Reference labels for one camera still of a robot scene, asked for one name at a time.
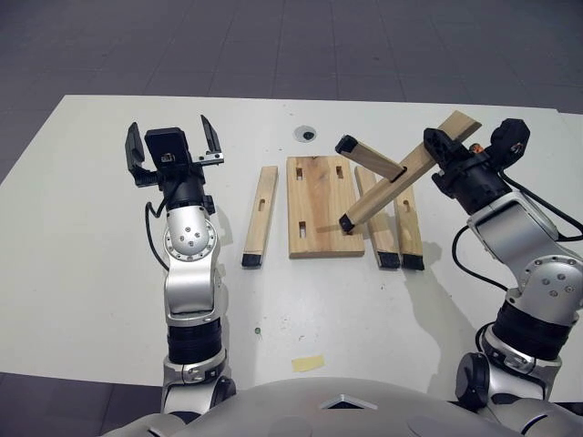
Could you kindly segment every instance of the black rubber foot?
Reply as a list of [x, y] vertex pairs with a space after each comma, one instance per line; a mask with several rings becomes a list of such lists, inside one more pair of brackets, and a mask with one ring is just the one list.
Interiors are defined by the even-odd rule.
[[412, 270], [425, 270], [421, 255], [403, 254], [403, 268]]
[[355, 138], [351, 137], [350, 135], [345, 135], [343, 139], [338, 142], [334, 150], [336, 150], [336, 153], [350, 153], [354, 150], [357, 144], [358, 141], [356, 141]]
[[340, 217], [338, 223], [340, 223], [340, 227], [343, 229], [344, 232], [350, 232], [351, 230], [354, 229], [353, 223], [350, 221], [346, 214]]
[[254, 255], [252, 253], [243, 253], [243, 261], [240, 262], [241, 266], [247, 267], [249, 269], [257, 268], [261, 266], [261, 255]]
[[379, 267], [383, 269], [398, 269], [401, 267], [399, 254], [393, 252], [376, 252], [379, 257]]

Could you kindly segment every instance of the white table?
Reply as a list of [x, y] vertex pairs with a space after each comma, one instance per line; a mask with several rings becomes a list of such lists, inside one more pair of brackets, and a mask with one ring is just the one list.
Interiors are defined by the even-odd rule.
[[[291, 260], [284, 162], [288, 156], [332, 155], [346, 133], [398, 160], [420, 142], [425, 127], [436, 127], [455, 108], [484, 124], [470, 139], [485, 145], [504, 118], [524, 118], [532, 131], [527, 153], [508, 173], [583, 217], [583, 154], [552, 109], [65, 97], [0, 187], [0, 371], [161, 384], [167, 353], [163, 272], [149, 251], [143, 221], [144, 204], [158, 203], [161, 194], [134, 186], [124, 141], [134, 120], [142, 135], [178, 126], [196, 156], [205, 147], [199, 121], [204, 114], [225, 154], [224, 165], [205, 168], [206, 191], [218, 207], [212, 220], [229, 293], [225, 341], [238, 386], [351, 376], [453, 399], [460, 357], [474, 349], [476, 329], [496, 317], [504, 298], [451, 260], [452, 237], [466, 220], [462, 208], [428, 176], [416, 183], [424, 272], [380, 271], [370, 242], [362, 258]], [[317, 138], [296, 141], [292, 133], [299, 125], [315, 127]], [[251, 202], [265, 165], [280, 167], [269, 245], [261, 270], [243, 270]], [[161, 230], [159, 220], [154, 234]], [[570, 247], [583, 251], [579, 243]], [[512, 283], [506, 268], [469, 235], [460, 257]], [[562, 351], [557, 401], [583, 399], [582, 343], [579, 323]], [[324, 367], [292, 372], [292, 359], [314, 354], [323, 354]]]

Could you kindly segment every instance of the wooden board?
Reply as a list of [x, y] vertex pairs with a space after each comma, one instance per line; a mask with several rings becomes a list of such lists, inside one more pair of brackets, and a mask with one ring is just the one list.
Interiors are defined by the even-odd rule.
[[286, 170], [290, 258], [362, 256], [360, 229], [348, 235], [338, 224], [356, 200], [348, 159], [289, 157]]
[[[450, 138], [464, 141], [481, 126], [480, 123], [466, 114], [454, 111], [451, 116], [439, 125], [439, 129], [443, 130]], [[424, 143], [422, 142], [401, 161], [401, 165], [407, 167], [407, 171], [395, 182], [382, 178], [364, 196], [359, 198], [355, 204], [351, 205], [345, 211], [344, 215], [341, 214], [338, 216], [339, 218], [342, 216], [341, 220], [347, 223], [345, 225], [346, 229], [350, 226], [364, 223], [384, 208], [385, 205], [396, 198], [403, 190], [429, 171], [435, 165], [435, 161], [431, 158], [429, 152], [425, 150]]]
[[415, 206], [413, 185], [407, 187], [394, 200], [394, 214], [399, 236], [399, 249], [403, 254], [403, 267], [425, 269], [423, 263], [423, 242], [419, 231], [419, 218]]
[[[376, 183], [374, 173], [364, 167], [354, 169], [356, 185], [361, 196]], [[374, 256], [379, 267], [397, 269], [400, 266], [396, 238], [386, 210], [381, 209], [366, 222], [373, 243]]]
[[277, 166], [261, 168], [255, 200], [253, 201], [253, 212], [247, 240], [243, 250], [243, 267], [259, 267], [263, 261], [265, 245], [271, 224], [271, 211], [273, 210], [273, 197], [277, 185]]
[[335, 149], [342, 156], [389, 180], [397, 178], [404, 171], [403, 166], [350, 135], [345, 135]]

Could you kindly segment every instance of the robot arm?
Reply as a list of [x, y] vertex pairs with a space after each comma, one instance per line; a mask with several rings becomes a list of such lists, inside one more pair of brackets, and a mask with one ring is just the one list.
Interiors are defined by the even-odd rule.
[[233, 381], [221, 375], [227, 352], [221, 341], [224, 304], [216, 270], [220, 242], [209, 220], [214, 203], [203, 188], [203, 167], [222, 163], [223, 155], [216, 132], [201, 118], [209, 150], [194, 162], [184, 132], [176, 127], [145, 135], [155, 172], [141, 167], [144, 151], [135, 123], [126, 142], [128, 170], [136, 185], [158, 184], [164, 192], [168, 226], [163, 242], [169, 265], [160, 263], [168, 271], [164, 304], [169, 354], [164, 359], [162, 411], [190, 415], [205, 413], [235, 392]]
[[[552, 221], [503, 177], [524, 154], [528, 137], [524, 122], [513, 119], [495, 130], [486, 149], [467, 150], [435, 129], [424, 133], [425, 148], [441, 168], [435, 184], [460, 202], [470, 214], [468, 227], [517, 279], [479, 338], [482, 351], [461, 360], [455, 394], [468, 410], [502, 423], [512, 419], [518, 431], [538, 417], [534, 400], [541, 411], [554, 411], [547, 400], [561, 366], [558, 354], [583, 308], [581, 257], [557, 244]], [[526, 399], [528, 408], [511, 408]], [[549, 413], [545, 420], [564, 417]]]

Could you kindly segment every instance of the yellow sticky note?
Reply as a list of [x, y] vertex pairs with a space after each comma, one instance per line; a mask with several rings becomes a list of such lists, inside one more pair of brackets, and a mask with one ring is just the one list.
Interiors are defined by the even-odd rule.
[[324, 356], [316, 355], [315, 357], [296, 358], [291, 360], [291, 365], [293, 366], [293, 371], [313, 371], [323, 367]]

